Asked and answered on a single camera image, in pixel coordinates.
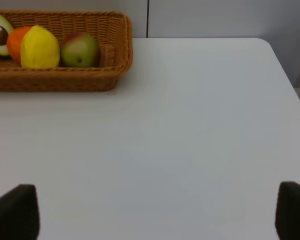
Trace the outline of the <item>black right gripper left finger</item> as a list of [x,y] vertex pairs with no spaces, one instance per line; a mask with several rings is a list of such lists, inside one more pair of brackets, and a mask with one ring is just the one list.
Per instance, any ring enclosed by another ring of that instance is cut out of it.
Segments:
[[33,184],[20,184],[0,197],[0,240],[36,240],[40,210]]

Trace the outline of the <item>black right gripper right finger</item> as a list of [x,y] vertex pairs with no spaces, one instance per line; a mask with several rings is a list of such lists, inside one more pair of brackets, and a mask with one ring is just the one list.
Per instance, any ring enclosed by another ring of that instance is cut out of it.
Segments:
[[280,240],[300,240],[300,184],[294,181],[279,185],[275,228]]

